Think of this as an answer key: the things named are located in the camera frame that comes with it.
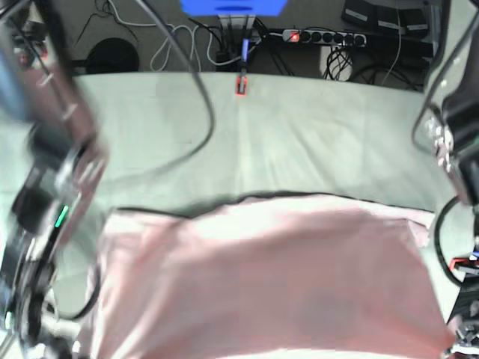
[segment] black cable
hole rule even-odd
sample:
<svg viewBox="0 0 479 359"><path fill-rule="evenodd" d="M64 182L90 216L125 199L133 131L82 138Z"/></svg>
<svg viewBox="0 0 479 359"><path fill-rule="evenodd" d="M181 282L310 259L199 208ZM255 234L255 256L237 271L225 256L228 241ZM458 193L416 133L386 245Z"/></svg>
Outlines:
<svg viewBox="0 0 479 359"><path fill-rule="evenodd" d="M437 216L436 219L436 225L434 227L434 250L436 251L436 255L439 261L439 265L441 266L442 271L444 272L445 276L449 279L452 284L458 286L461 289L465 290L474 290L474 289L479 289L479 281L476 278L476 280L472 280L470 282L461 282L459 279L456 278L456 276L453 274L453 272L449 269L448 264L446 263L446 260L444 258L444 254L442 253L441 249L441 228L442 225L444 224L444 220L448 213L459 203L459 197L456 196L453 199L451 199L449 202L446 203L446 205L441 209L441 212Z"/></svg>
<svg viewBox="0 0 479 359"><path fill-rule="evenodd" d="M264 33L264 38L263 38L263 41L266 39L266 37L268 38L268 42L267 44L269 45L269 49L270 51L274 54L274 56L276 56L278 58L278 60L281 62L281 64L283 65L284 69L286 70L287 74L289 76L294 76L294 72L291 70L291 68L289 67L289 65L284 61L284 59L279 55L278 51L276 51L275 47L272 45L274 43L274 40L271 36L271 31L268 29L268 27L266 25L264 25L264 22L261 21L261 19L259 18L256 18L255 19L255 22L257 24L259 24L259 26L263 29L263 33Z"/></svg>
<svg viewBox="0 0 479 359"><path fill-rule="evenodd" d="M229 37L229 49L228 51L230 52L230 55L234 53L234 49L232 48L234 44L234 36L233 36L233 25L231 24L231 21L228 21L228 37Z"/></svg>
<svg viewBox="0 0 479 359"><path fill-rule="evenodd" d="M219 31L220 31L219 33L220 33L220 35L221 35L221 37L222 37L223 46L225 47L225 51L226 51L226 50L227 50L227 49L226 49L226 45L225 45L225 44L226 44L226 40L225 40L226 35L225 35L225 29L223 28L223 24L222 24L221 21L219 22L219 27L218 27L218 28L219 28Z"/></svg>
<svg viewBox="0 0 479 359"><path fill-rule="evenodd" d="M336 31L336 30L333 30L333 29L331 29L331 28L326 28L326 27L324 27L324 26L308 26L308 27L306 27L306 28L299 29L299 32L298 32L298 33L295 33L295 34L298 34L298 36L301 36L301 34L302 34L303 32L305 32L305 31L307 31L307 30L330 31L330 32L332 32L333 34L339 34L339 35L343 36L343 34L341 34L340 32L338 32L338 31ZM289 41L293 38L293 35L294 35L294 34L291 34L290 39L287 40L286 42L289 42ZM329 78L330 78L331 80L335 79L335 77L332 76L332 72L334 72L335 69L337 69L338 67L340 67L340 72L336 74L336 76L339 76L339 75L341 74L341 72L346 68L347 64L349 63L349 61L346 61L346 64L342 64L342 65L338 63L338 65L336 65L336 67L334 67L334 68L331 70L331 69L330 69L331 63L334 62L334 61L336 61L337 59L338 59L338 57L336 57L336 59L334 59L334 60L331 60L329 66L326 65L326 75L325 75L325 77L324 77L325 79L327 79L328 76L329 76Z"/></svg>
<svg viewBox="0 0 479 359"><path fill-rule="evenodd" d="M376 75L378 73L387 73L387 72L388 71L386 69L376 69L376 70L374 70L373 74L371 75L371 77L369 78L367 83L370 84L370 85L375 85L376 84ZM414 82L409 80L409 78L404 73L400 72L398 69L393 69L393 71L391 71L391 73L389 75L395 77L396 79L398 79L401 82L406 83L409 86L409 88L411 88L413 90L416 90L416 91L419 91L418 87L424 86L423 84L415 84Z"/></svg>
<svg viewBox="0 0 479 359"><path fill-rule="evenodd" d="M341 57L344 59L344 62L342 64L342 66L339 68L339 71L338 73L336 74L335 76L335 80L339 80L339 76L341 75L341 73L346 69L346 67L349 65L351 66L351 62L350 62L350 59L351 59L351 54L349 54L346 58L341 54Z"/></svg>
<svg viewBox="0 0 479 359"><path fill-rule="evenodd" d="M339 72L340 74L346 68L347 65L351 66L351 74L353 73L353 56L356 54L356 51L358 49L359 49L359 47L356 46L356 45L352 45L352 46L347 47L348 56L347 56L347 59L345 59L346 63L343 65L343 67L341 68L341 70Z"/></svg>
<svg viewBox="0 0 479 359"><path fill-rule="evenodd" d="M433 155L434 156L434 153L431 150L428 150L427 147L420 144L418 142L418 140L416 139L416 133L418 131L421 120L422 120L424 114L426 113L427 109L430 107L431 100L432 100L433 96L436 94L436 91L437 91L439 85L441 84L446 72L449 71L449 69L451 68L454 60L459 55L459 53L463 50L466 43L471 39L473 33L478 28L478 26L479 26L479 12L476 12L476 14L474 15L474 18L472 19L471 23L469 24L468 28L466 29L466 32L460 38L459 42L456 44L456 46L452 50L451 54L449 55L449 58L447 59L447 61L444 64L444 66L439 71L439 74L434 79L434 82L431 85L431 88L426 95L426 99L424 100L424 104L421 108L421 111L419 112L418 118L414 122L414 125L412 127L412 131L411 131L412 144L416 147L416 149L418 149L422 153L426 153L427 155Z"/></svg>
<svg viewBox="0 0 479 359"><path fill-rule="evenodd" d="M105 19L106 17L108 17L108 15L104 15L104 16L101 16L97 13L92 13L89 17L88 17L88 20L87 22L83 25L83 28L82 28L82 31L80 32L80 35L76 38L76 41L75 43L73 44L73 48L76 47L76 45L80 42L80 40L82 39L83 37L83 34L85 33L88 25L90 25L90 21L94 18L94 17L100 17L102 19Z"/></svg>
<svg viewBox="0 0 479 359"><path fill-rule="evenodd" d="M208 128L207 134L204 137L204 139L196 145L192 150L187 152L185 155L177 157L176 159L166 163L165 165L161 166L160 168L153 169L150 171L146 171L142 174L133 174L131 176L127 176L124 178L120 179L114 179L112 180L113 183L119 183L119 182L126 182L128 180L136 180L138 178L141 178L144 180L144 177L147 175L151 176L159 176L161 174L164 174L171 170L172 168L175 168L176 166L190 160L193 156L195 156L197 153L199 153L202 149L204 149L210 142L213 133L215 132L216 129L216 118L215 118L215 112L213 110L213 104L211 103L210 96L208 94L208 91L201 80L201 77L198 75L198 73L195 71L192 63L189 61L188 56L186 55L185 51L181 47L181 45L178 43L177 38L171 33L171 30L168 28L166 23L163 21L161 16L151 7L151 5L146 1L146 0L136 0L138 5L144 10L144 12L155 22L156 26L158 29L166 36L166 38L169 40L171 47L174 49L174 51L177 53L177 56L179 60L183 63L183 65L188 69L188 71L191 73L193 81L198 87L198 90L200 94L202 95L204 99L204 103L207 107L207 111L210 117L210 126Z"/></svg>
<svg viewBox="0 0 479 359"><path fill-rule="evenodd" d="M196 20L192 19L191 17L189 17L188 20L193 22L195 25L199 26L200 28L204 28L206 31L208 31L210 34L212 34L218 40L218 43L221 47L221 50L225 50L225 45L223 44L223 41L221 41L219 36L217 34L215 34L213 32L213 30L211 30L212 28L217 28L219 30L219 27L203 25L201 22L196 21Z"/></svg>
<svg viewBox="0 0 479 359"><path fill-rule="evenodd" d="M127 25L125 24L122 24L121 22L118 21L117 17L115 16L115 13L112 11L112 6L110 5L110 3L108 1L105 1L103 2L103 5L102 7L98 7L98 0L94 0L95 1L95 8L97 9L97 11L99 13L92 13L90 15L90 17L88 17L88 20L87 22L85 23L85 25L83 26L83 29L82 31L80 32L80 35L76 38L76 41L75 43L73 44L73 48L78 45L78 42L82 39L83 37L83 34L85 33L88 25L90 24L90 21L94 18L94 17L99 17L101 19L105 19L107 17L110 17L112 16L113 17L113 20L115 21L115 23L119 26L121 26L122 28L125 28L131 35L132 37L135 39L135 48L138 48L138 45L140 43L138 37L135 35L135 33L132 31L131 28L129 28Z"/></svg>
<svg viewBox="0 0 479 359"><path fill-rule="evenodd" d="M242 30L241 30L241 38L242 39L246 39L246 32L248 30L248 21L249 21L249 15L246 15L245 22L242 24Z"/></svg>
<svg viewBox="0 0 479 359"><path fill-rule="evenodd" d="M73 316L68 316L65 314L58 314L58 318L62 320L68 320L71 322L75 322L77 320L82 319L87 314L91 312L94 308L95 304L98 302L98 298L100 297L100 289L101 289L101 272L100 267L95 266L95 287L93 289L93 293L91 293L90 299L88 299L87 304L80 310L77 314Z"/></svg>
<svg viewBox="0 0 479 359"><path fill-rule="evenodd" d="M389 71L389 69L390 69L390 67L388 67L387 65L370 64L370 65L367 65L365 67L362 67L359 70L356 70L351 75L351 77L348 81L350 81L350 82L354 81L357 77L361 76L363 73L365 73L369 70L380 70L380 71L381 70L387 70L387 71ZM407 83L413 90L418 91L418 88L412 83L412 81L404 73L402 73L398 69L393 69L391 71L391 74L394 74L393 77L395 77L396 79L399 79L400 81Z"/></svg>
<svg viewBox="0 0 479 359"><path fill-rule="evenodd" d="M293 76L292 72L290 71L289 67L286 65L286 63L282 60L282 57L278 54L278 52L275 50L275 48L272 45L272 37L269 34L269 29L259 20L256 18L256 21L254 22L254 25L258 31L258 34L261 37L262 43L267 47L269 50L269 54L271 56L271 59L273 63L275 64L276 68L278 68L278 71L280 74L283 74L283 70L278 64L278 61L281 62L283 65L284 70L286 71L286 74L289 76Z"/></svg>
<svg viewBox="0 0 479 359"><path fill-rule="evenodd" d="M328 57L326 58L326 76L325 79L329 78L331 80L334 80L334 77L332 75L332 71L334 71L336 68L340 66L340 64L336 65L333 69L331 69L331 65L333 62L339 59L339 57L343 56L342 52L344 51L344 47L338 47L337 49L332 50Z"/></svg>
<svg viewBox="0 0 479 359"><path fill-rule="evenodd" d="M263 28L258 28L256 25L254 25L256 28L257 28L257 31L258 31L258 34L260 35L261 37L261 42L263 45L265 45L267 47L267 49L269 50L269 55L271 56L271 59L272 59L272 62L274 63L274 65L276 66L276 68L278 69L280 75L284 75L283 73L283 69L281 68L281 66L279 65L276 57L275 57L275 53L273 52L272 50L272 47L271 45L269 44L269 41L266 39L266 35L265 35L265 31Z"/></svg>

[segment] blue object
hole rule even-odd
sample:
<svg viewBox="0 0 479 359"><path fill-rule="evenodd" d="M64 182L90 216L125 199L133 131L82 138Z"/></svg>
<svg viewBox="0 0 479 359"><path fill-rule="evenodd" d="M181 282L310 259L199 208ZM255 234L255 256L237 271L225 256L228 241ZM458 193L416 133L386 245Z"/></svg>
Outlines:
<svg viewBox="0 0 479 359"><path fill-rule="evenodd" d="M287 0L181 0L181 7L190 16L277 16L286 2Z"/></svg>
<svg viewBox="0 0 479 359"><path fill-rule="evenodd" d="M249 40L242 40L241 61L246 62L248 60Z"/></svg>

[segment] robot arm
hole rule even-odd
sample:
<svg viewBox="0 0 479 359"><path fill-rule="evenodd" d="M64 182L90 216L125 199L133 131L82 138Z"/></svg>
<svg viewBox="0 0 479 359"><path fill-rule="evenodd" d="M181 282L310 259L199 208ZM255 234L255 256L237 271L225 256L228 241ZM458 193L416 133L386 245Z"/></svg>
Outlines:
<svg viewBox="0 0 479 359"><path fill-rule="evenodd" d="M18 5L7 3L9 9ZM39 11L47 19L55 15L45 4ZM49 332L43 308L55 276L55 252L89 207L107 155L70 74L58 66L68 60L59 52L58 63L48 68L23 62L17 50L34 45L22 20L5 17L8 12L0 6L0 102L11 118L32 125L33 165L11 209L14 225L0 268L0 327L17 335L24 349L42 343L54 358L68 358L72 343Z"/></svg>

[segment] red part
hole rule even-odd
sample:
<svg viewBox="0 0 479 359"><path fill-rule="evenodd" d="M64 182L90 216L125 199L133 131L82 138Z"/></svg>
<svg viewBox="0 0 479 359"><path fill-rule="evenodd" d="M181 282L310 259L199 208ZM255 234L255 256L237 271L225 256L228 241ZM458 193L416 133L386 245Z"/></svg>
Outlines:
<svg viewBox="0 0 479 359"><path fill-rule="evenodd" d="M453 258L450 262L449 262L449 269L452 271L454 269L454 266L456 265L456 263L470 263L471 260L469 258Z"/></svg>
<svg viewBox="0 0 479 359"><path fill-rule="evenodd" d="M241 85L241 80L244 79L244 91L242 93L240 93L240 85ZM237 87L236 87L236 90L235 90L235 94L237 96L245 96L246 95L246 87L247 87L247 84L248 84L248 79L246 77L242 77L242 76L238 76L237 77Z"/></svg>
<svg viewBox="0 0 479 359"><path fill-rule="evenodd" d="M290 36L290 42L297 43L299 41L299 32L292 32Z"/></svg>

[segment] white cable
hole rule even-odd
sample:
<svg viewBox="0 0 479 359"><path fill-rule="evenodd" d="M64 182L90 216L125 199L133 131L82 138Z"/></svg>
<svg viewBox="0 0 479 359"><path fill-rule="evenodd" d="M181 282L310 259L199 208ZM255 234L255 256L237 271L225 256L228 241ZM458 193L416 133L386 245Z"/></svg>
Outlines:
<svg viewBox="0 0 479 359"><path fill-rule="evenodd" d="M156 27L156 24L138 24L136 22L127 22L127 21L121 19L120 14L118 13L118 9L115 6L115 3L112 0L107 0L107 1L112 6L113 12L115 13L115 17L117 18L117 20L120 24L123 24L123 25L126 25L126 26L135 26L135 27L139 27L139 28L152 28L152 27L154 28L154 27ZM196 42L195 42L195 33L198 30L199 26L196 26L193 30L191 30L188 26L185 26L185 25L180 25L180 26L174 27L172 24L168 24L168 27L171 28L172 33L175 33L176 31L180 30L181 28L184 28L185 30L187 30L189 32L190 37L192 38L192 47L191 47L191 51L190 51L190 54L189 54L189 60L191 61L193 59L193 56L195 56L196 61L198 63L198 71L201 71L200 56L198 54L198 50L196 49ZM165 48L167 43L168 43L168 40L165 40L163 42L163 44L161 45L161 47L158 49L158 51L155 52L155 54L153 55L153 57L150 60L150 69L154 72L163 71L166 68L166 66L168 65L168 60L170 58L170 51L171 51L171 45L169 45L169 44L168 44L168 50L166 52L166 57L165 57L165 60L163 62L163 65L159 69L153 68L153 62L156 60L156 57L163 51L163 49Z"/></svg>
<svg viewBox="0 0 479 359"><path fill-rule="evenodd" d="M257 48L257 46L260 44L261 42L261 39L259 39L256 44L250 48L250 50L248 51L248 53L250 54L251 52L253 52L254 49ZM207 58L208 58L208 61L215 65L215 66L226 66L226 65L229 65L229 64L233 64L239 60L241 60L241 56L238 56L236 58L232 58L231 60L228 60L228 61L225 61L225 62L216 62L214 61L212 58L211 58L211 55L210 55L210 50L211 50L211 45L213 43L213 36L212 34L210 34L210 41L208 43L208 47L207 47Z"/></svg>
<svg viewBox="0 0 479 359"><path fill-rule="evenodd" d="M400 56L400 53L401 53L401 45L402 45L401 44L401 37L402 37L402 34L401 34L401 18L399 16L399 2L398 2L398 0L396 0L396 13L397 13L397 33L399 34L399 46L397 47L396 58L394 59L394 62L392 63L391 68L389 69L388 73L386 73L386 76L384 76L384 79L381 82L381 86L384 85L384 83L386 82L386 79L389 77L389 75L391 74L391 71L394 69L394 66L396 66L396 63L399 60L399 56Z"/></svg>
<svg viewBox="0 0 479 359"><path fill-rule="evenodd" d="M119 23L121 23L123 25L126 25L126 26L135 26L137 28L153 28L153 27L156 26L155 24L137 24L137 23L134 23L134 22L127 22L127 21L121 19L120 14L118 13L117 7L113 3L113 1L112 0L107 0L107 1L112 6L113 12L115 12L115 16L117 17L117 20L118 20Z"/></svg>
<svg viewBox="0 0 479 359"><path fill-rule="evenodd" d="M198 50L196 49L196 42L195 42L195 34L196 34L196 31L198 30L199 26L194 27L193 30L190 29L186 25L179 25L177 27L174 27L173 25L168 24L168 27L172 28L172 30L171 30L172 34L174 34L176 31L178 31L180 29L185 29L189 32L189 35L192 39L192 46L191 46L191 50L189 52L189 60L191 61L193 59L193 56L195 56L196 61L198 62L198 70L201 71L200 56L198 54ZM165 60L163 61L163 65L160 68L155 69L153 67L153 62L156 60L158 55L163 51L163 49L165 48L166 45L168 45L168 50L166 51L166 57L165 57ZM168 65L168 61L170 59L170 51L171 51L171 44L169 43L168 39L166 39L163 42L163 44L159 47L158 51L156 51L155 54L152 56L152 58L150 60L150 70L154 71L154 72L159 72L159 71L165 70L166 66Z"/></svg>
<svg viewBox="0 0 479 359"><path fill-rule="evenodd" d="M116 8L115 6L115 3L112 1L112 0L107 0L108 3L112 6L112 9L113 9L113 12L115 13L115 16L118 20L119 23L123 24L123 25L126 25L126 26L135 26L135 27L139 27L139 28L150 28L150 27L156 27L156 24L139 24L139 23L135 23L135 22L127 22L123 19L121 19L120 17L120 14L118 13L118 9ZM191 47L191 50L190 50L190 53L189 53L189 60L191 61L193 59L193 56L195 56L196 58L196 62L198 64L198 71L201 71L201 61L200 61L200 56L198 54L198 49L197 49L197 46L196 46L196 31L200 28L200 26L196 26L192 29L190 29L188 26L186 25L179 25L179 26L176 26L174 27L172 24L168 24L168 27L171 28L171 32L174 34L176 31L180 30L181 28L187 30L192 38L192 47ZM276 34L276 33L271 33L272 36L280 36L282 37L283 35L282 34ZM254 49L256 49L256 46L261 42L261 39L259 39L258 42L256 42L256 44L250 48L250 50L248 51L248 53L252 52ZM211 55L210 55L210 50L211 50L211 45L213 43L213 35L210 34L210 41L208 43L208 48L207 48L207 57L208 57L208 61L215 65L215 66L226 66L226 65L229 65L229 64L232 64L238 60L241 59L241 56L238 56L237 58L234 58L234 59L231 59L229 61L226 61L226 62L221 62L221 63L218 63L218 62L215 62L212 58L211 58ZM154 66L153 66L153 62L156 60L156 58L158 57L159 54L162 53L162 51L165 49L165 47L168 45L168 49L166 50L166 57L165 57L165 60L163 61L163 64L160 68L157 68L155 69ZM159 71L164 71L165 68L167 67L168 65L168 61L169 61L169 58L170 58L170 51L171 51L171 44L168 43L168 40L165 40L163 42L163 44L159 47L159 49L155 52L155 54L151 57L151 60L150 60L150 70L151 71L154 71L154 72L159 72Z"/></svg>

